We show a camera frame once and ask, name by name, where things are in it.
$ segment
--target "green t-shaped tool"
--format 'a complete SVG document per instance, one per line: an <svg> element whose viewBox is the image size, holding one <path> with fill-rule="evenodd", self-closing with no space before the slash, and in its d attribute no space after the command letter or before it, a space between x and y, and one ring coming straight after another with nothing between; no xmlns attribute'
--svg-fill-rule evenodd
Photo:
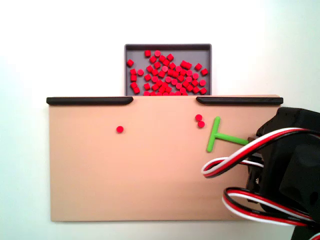
<svg viewBox="0 0 320 240"><path fill-rule="evenodd" d="M221 120L221 118L219 116L217 116L217 117L215 117L215 119L213 121L213 127L212 127L211 135L209 138L208 147L206 148L208 153L212 152L212 149L214 148L214 144L215 144L216 139L222 139L225 141L229 141L229 142L241 144L241 145L247 145L249 143L248 140L245 140L245 139L242 139L239 137L235 137L235 136L226 135L223 133L219 133L218 128L219 128L220 120Z"/></svg>

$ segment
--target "white wire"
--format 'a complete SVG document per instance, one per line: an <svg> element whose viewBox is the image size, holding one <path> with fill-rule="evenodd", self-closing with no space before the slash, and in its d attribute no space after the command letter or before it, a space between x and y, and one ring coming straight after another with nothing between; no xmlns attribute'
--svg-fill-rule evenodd
<svg viewBox="0 0 320 240"><path fill-rule="evenodd" d="M208 161L208 162L203 166L203 169L205 169L207 166L209 166L209 165L212 164L212 163L215 163L215 162L218 162L218 161L221 161L221 160L225 160L225 159L227 159L227 158L228 158L227 156L224 156L224 157L217 157L217 158L215 158L215 159L212 159L212 160ZM242 163L245 163L245 164L255 165L255 166L258 166L258 167L261 167L261 168L264 167L263 164L258 163L258 162L255 162L255 161L242 160L241 162L242 162Z"/></svg>
<svg viewBox="0 0 320 240"><path fill-rule="evenodd" d="M267 206L269 206L269 207L271 207L271 208L273 208L273 209L279 210L279 211L281 211L281 212L283 212L283 213L285 213L285 214L294 216L294 217L296 217L296 218L313 222L311 219L309 219L309 218L307 218L307 217L297 215L297 214L295 214L295 213L292 213L292 212L290 212L290 211L287 211L287 210L285 210L285 209L283 209L283 208L281 208L281 207L275 206L275 205L273 205L273 204L271 204L271 203L269 203L269 202L263 201L263 200L261 200L261 199L255 198L255 197L253 197L253 196L247 196L247 195L245 195L245 194L235 193L235 192L233 192L233 193L228 193L228 195L229 195L230 197L233 197L233 196L234 196L234 197L249 199L249 200L252 200L252 201L261 203L261 204L263 204L263 205L267 205Z"/></svg>
<svg viewBox="0 0 320 240"><path fill-rule="evenodd" d="M311 238L309 238L309 240L313 240L315 237L318 237L318 236L320 236L320 232L315 234L315 235L313 235Z"/></svg>
<svg viewBox="0 0 320 240"><path fill-rule="evenodd" d="M281 225L281 226L294 226L293 224L289 224L289 223L285 223L285 222L278 222L278 221L273 221L273 220L261 219L258 217L246 215L242 212L239 212L239 211L233 209L231 206L229 206L223 197L222 197L222 202L230 212L232 212L232 213L234 213L244 219L248 219L248 220L252 220L252 221L256 221L256 222L261 222L261 223L266 223L266 224L277 224L277 225Z"/></svg>
<svg viewBox="0 0 320 240"><path fill-rule="evenodd" d="M269 132L261 137L258 137L257 139L253 140L252 142L249 142L247 145L244 145L239 150L237 150L233 154L231 154L228 158L226 158L223 162L219 163L218 165L214 166L213 168L211 168L209 170L205 170L206 165L204 165L201 169L201 173L202 174L210 174L210 173L218 170L219 168L221 168L222 166L224 166L225 164L230 162L233 158L235 158L236 156L238 156L239 154L241 154L245 150L251 148L253 145L255 145L255 144L259 143L260 141L265 140L275 134L278 134L278 133L281 133L284 131L288 131L288 130L302 130L302 129L303 128L299 128L299 127L286 127L286 128L282 128L282 129L278 129L278 130Z"/></svg>

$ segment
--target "red wire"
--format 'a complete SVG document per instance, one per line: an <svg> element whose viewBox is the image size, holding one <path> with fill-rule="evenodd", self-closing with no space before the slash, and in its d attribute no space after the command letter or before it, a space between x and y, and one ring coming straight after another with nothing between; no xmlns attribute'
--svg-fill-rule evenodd
<svg viewBox="0 0 320 240"><path fill-rule="evenodd" d="M283 206L283 205L281 205L281 204L279 204L279 203L276 203L276 202L274 202L274 201L271 201L271 200L269 200L269 199L267 199L267 198L264 198L264 197L262 197L262 196L256 195L256 194L254 194L254 193L250 193L250 192L247 192L247 191L241 191L241 190L228 190L227 193L228 193L228 194L233 194L233 193L234 193L234 194L243 194L243 195L246 195L246 196L250 196L250 197L253 197L253 198L256 198L256 199L265 201L265 202L267 202L267 203L269 203L269 204L272 204L272 205L274 205L274 206L277 206L278 208L284 209L284 210L286 210L286 211L288 211L288 212L290 212L290 213L293 213L293 214L296 214L296 215L298 215L298 216L305 217L305 218L307 218L307 219L312 220L312 218L311 218L309 215L303 214L303 213L301 213L301 212L299 212L299 211L295 211L295 210L293 210L293 209L291 209L291 208L288 208L288 207L286 207L286 206Z"/></svg>
<svg viewBox="0 0 320 240"><path fill-rule="evenodd" d="M263 219L263 220L270 220L270 221L275 221L275 222L285 223L285 224L291 224L291 225L295 225L295 226L302 226L302 227L306 227L307 226L307 224L305 224L305 223L297 222L297 221L294 221L294 220L285 220L285 219L282 219L282 218L272 217L272 216L262 216L262 215L259 215L257 213L249 212L249 211L246 211L246 210L244 210L242 208L239 208L236 205L232 204L226 198L226 196L224 196L224 195L223 195L223 199L234 210L236 210L236 211L238 211L238 212L240 212L242 214L254 217L254 218Z"/></svg>
<svg viewBox="0 0 320 240"><path fill-rule="evenodd" d="M215 162L212 162L212 163L210 163L208 166L206 166L205 167L205 171L207 171L207 170L209 170L209 169L211 169L213 166L215 166L215 165L217 165L217 164L219 164L219 163L222 163L224 160L217 160L217 161L215 161ZM241 165L247 165L247 166L252 166L250 163L246 163L246 162L239 162L239 164L241 164Z"/></svg>
<svg viewBox="0 0 320 240"><path fill-rule="evenodd" d="M235 163L238 159L242 158L243 156L247 155L248 153L250 153L252 150L258 148L259 146L269 142L270 140L280 137L284 134L288 134L288 133L292 133L292 132L301 132L301 131L306 131L307 129L289 129L286 131L282 131L282 132L278 132L270 137L267 137L259 142L257 142L256 144L252 145L251 147L247 148L246 150L244 150L243 152L239 153L237 156L235 156L233 159L231 159L229 162L227 162L225 165L223 165L222 167L216 169L213 172L204 174L205 177L211 177L214 176L218 173L220 173L221 171L223 171L224 169L228 168L230 165L232 165L233 163Z"/></svg>
<svg viewBox="0 0 320 240"><path fill-rule="evenodd" d="M316 236L315 238L311 238L311 240L320 240L320 235Z"/></svg>

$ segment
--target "black edge guard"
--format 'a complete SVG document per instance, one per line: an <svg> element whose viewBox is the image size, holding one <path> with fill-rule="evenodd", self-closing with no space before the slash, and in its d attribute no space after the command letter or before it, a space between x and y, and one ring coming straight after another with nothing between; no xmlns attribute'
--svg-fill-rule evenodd
<svg viewBox="0 0 320 240"><path fill-rule="evenodd" d="M47 97L49 105L127 105L134 100L132 96L109 97Z"/></svg>
<svg viewBox="0 0 320 240"><path fill-rule="evenodd" d="M197 96L196 100L205 105L281 105L282 97L241 97L241 96Z"/></svg>

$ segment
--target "black wire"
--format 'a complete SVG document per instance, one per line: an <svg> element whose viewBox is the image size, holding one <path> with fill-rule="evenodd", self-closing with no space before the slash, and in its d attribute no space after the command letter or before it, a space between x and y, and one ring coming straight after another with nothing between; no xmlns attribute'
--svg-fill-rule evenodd
<svg viewBox="0 0 320 240"><path fill-rule="evenodd" d="M224 174L226 171L232 169L235 165L237 165L238 163L240 163L242 160L245 160L246 158L248 158L250 155L256 153L257 151L263 149L264 147L282 139L282 138L285 138L285 137L288 137L288 136L291 136L291 135L295 135L295 134L313 134L313 135L318 135L320 136L320 132L318 131L313 131L313 130L304 130L304 131L293 131L293 132L288 132L284 135L281 135L281 136L278 136L272 140L269 140L267 141L266 143L262 144L261 146L258 146L257 148L251 150L250 152L248 152L247 154L245 154L244 156L240 157L237 161L235 161L234 163L232 163L230 166L226 167L225 169L223 169L222 171L212 175L212 176L206 176L207 179L211 179L211 178L214 178L214 177L217 177L221 174Z"/></svg>
<svg viewBox="0 0 320 240"><path fill-rule="evenodd" d="M249 191L245 188L241 188L241 187L228 187L226 189L224 189L223 191L223 195L225 196L225 198L233 205L235 205L237 208L240 208L244 211L247 211L247 212L250 212L250 213L253 213L253 214L258 214L260 216L264 216L264 217L271 217L271 218L278 218L278 219L282 219L282 220L286 220L286 221L295 221L295 222L299 222L299 223L302 223L302 224L306 224L308 226L312 226L312 227L319 227L320 225L317 224L316 222L311 222L311 221L307 221L307 220L304 220L304 219L300 219L300 218L297 218L297 217L294 217L294 216L291 216L289 214L286 214L286 213L283 213L283 212L264 212L264 211L259 211L259 210L255 210L255 209L252 209L252 208L249 208L247 206L244 206L240 203L238 203L237 201L233 200L229 195L228 195L228 191L230 190L239 190L239 191L246 191L248 193L252 193L252 194L257 194L255 192L252 192L252 191Z"/></svg>

